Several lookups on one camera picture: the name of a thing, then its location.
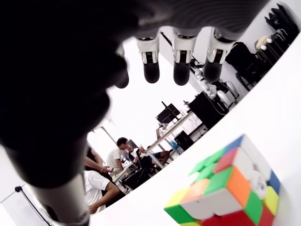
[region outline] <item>white t-shirt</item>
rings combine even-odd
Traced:
[[[110,181],[95,171],[84,171],[84,178],[86,190],[85,200],[88,205],[92,205],[102,198],[101,190],[105,191]],[[105,209],[105,205],[99,207],[96,213],[103,209]]]
[[[121,160],[121,152],[120,152],[119,148],[110,151],[110,153],[108,154],[107,164],[110,168],[114,168],[113,172],[110,173],[111,176],[115,175],[118,172],[120,172],[120,169],[119,169],[117,163],[115,162],[115,159],[120,159]]]

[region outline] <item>table leg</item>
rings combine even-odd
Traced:
[[[169,141],[168,141],[166,138],[165,138],[164,140],[165,140],[166,142],[168,142],[168,144],[171,146],[171,148],[172,148],[175,152],[177,152],[178,155],[181,154],[177,149],[174,148],[174,146],[171,145],[171,143],[169,143]]]
[[[162,163],[160,163],[160,161],[152,154],[149,152],[150,157],[155,161],[155,163],[161,168],[163,169],[164,166],[162,165]]]
[[[166,151],[162,146],[161,144],[158,144],[159,148],[161,148],[162,151]]]

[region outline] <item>rubik's cube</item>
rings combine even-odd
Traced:
[[[181,226],[272,226],[280,182],[246,136],[199,162],[164,207]]]

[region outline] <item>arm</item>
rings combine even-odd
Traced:
[[[108,173],[108,172],[112,172],[113,169],[111,171],[108,170],[108,166],[101,166],[99,165],[97,162],[93,161],[92,159],[89,159],[88,157],[85,156],[85,161],[84,161],[85,166],[91,167],[95,170],[99,170],[102,173]]]
[[[85,166],[91,167],[95,170],[100,170],[101,169],[101,166],[97,162],[94,162],[92,159],[89,159],[86,156],[85,156],[84,164],[85,164]]]
[[[100,166],[103,166],[103,159],[100,157],[100,155],[94,149],[91,150],[91,153],[95,157],[96,162]]]
[[[121,164],[121,160],[120,159],[115,159],[115,162],[118,165],[118,168],[122,171],[123,170],[123,166]]]
[[[142,153],[146,153],[145,152],[145,149],[141,146],[140,148],[139,148],[139,155],[141,155]],[[138,162],[138,157],[136,156],[135,158],[134,158],[134,163],[137,163]]]
[[[105,190],[107,191],[107,193],[100,200],[98,200],[97,202],[95,202],[93,205],[89,207],[91,214],[94,214],[99,207],[106,205],[108,202],[113,200],[121,192],[119,188],[116,185],[114,185],[112,182],[108,183]]]

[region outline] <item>black fingertip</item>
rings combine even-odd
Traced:
[[[222,71],[222,65],[217,62],[209,62],[208,59],[206,59],[205,65],[204,65],[204,78],[207,82],[212,83],[215,81],[218,81],[221,75]]]
[[[127,72],[127,69],[126,69],[125,72],[124,72],[124,75],[115,84],[115,86],[118,87],[119,89],[124,89],[125,87],[127,87],[128,82],[129,82],[129,77],[128,77],[128,72]]]
[[[183,86],[188,83],[190,75],[190,64],[174,63],[174,81],[177,85]]]
[[[159,63],[143,64],[144,77],[149,83],[156,83],[160,77]]]

